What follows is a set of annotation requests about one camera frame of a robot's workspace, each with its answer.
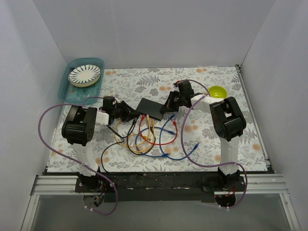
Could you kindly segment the black network switch box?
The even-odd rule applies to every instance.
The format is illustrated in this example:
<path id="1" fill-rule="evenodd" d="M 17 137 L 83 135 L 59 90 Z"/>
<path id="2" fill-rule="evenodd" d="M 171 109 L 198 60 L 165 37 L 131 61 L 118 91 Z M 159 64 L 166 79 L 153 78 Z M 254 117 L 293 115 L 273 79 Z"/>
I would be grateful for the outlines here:
<path id="1" fill-rule="evenodd" d="M 142 98 L 139 102 L 136 111 L 142 115 L 148 115 L 150 118 L 161 121 L 164 113 L 160 112 L 160 109 L 163 107 L 161 103 Z"/>

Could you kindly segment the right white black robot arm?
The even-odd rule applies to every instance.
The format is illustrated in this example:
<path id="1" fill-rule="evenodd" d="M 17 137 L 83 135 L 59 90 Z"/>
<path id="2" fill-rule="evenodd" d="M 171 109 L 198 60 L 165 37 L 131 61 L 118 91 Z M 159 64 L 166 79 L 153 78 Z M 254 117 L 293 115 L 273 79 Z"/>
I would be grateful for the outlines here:
<path id="1" fill-rule="evenodd" d="M 201 93 L 187 95 L 172 91 L 160 112 L 177 112 L 181 106 L 189 108 L 184 119 L 187 119 L 193 109 L 211 114 L 215 132 L 220 138 L 221 161 L 212 166 L 218 168 L 216 185 L 223 191 L 231 190 L 240 180 L 238 146 L 246 128 L 246 120 L 236 99 L 219 99 Z"/>

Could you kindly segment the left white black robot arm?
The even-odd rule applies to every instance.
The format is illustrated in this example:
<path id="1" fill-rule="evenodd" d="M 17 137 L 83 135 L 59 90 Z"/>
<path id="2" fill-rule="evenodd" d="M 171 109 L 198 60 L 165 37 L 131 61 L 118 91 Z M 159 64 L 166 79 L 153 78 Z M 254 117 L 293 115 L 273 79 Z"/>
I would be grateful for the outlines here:
<path id="1" fill-rule="evenodd" d="M 136 121 L 139 115 L 124 101 L 109 96 L 100 108 L 72 105 L 62 126 L 62 137 L 72 145 L 78 161 L 100 172 L 92 150 L 95 126 L 110 126 L 118 118 L 123 122 Z"/>

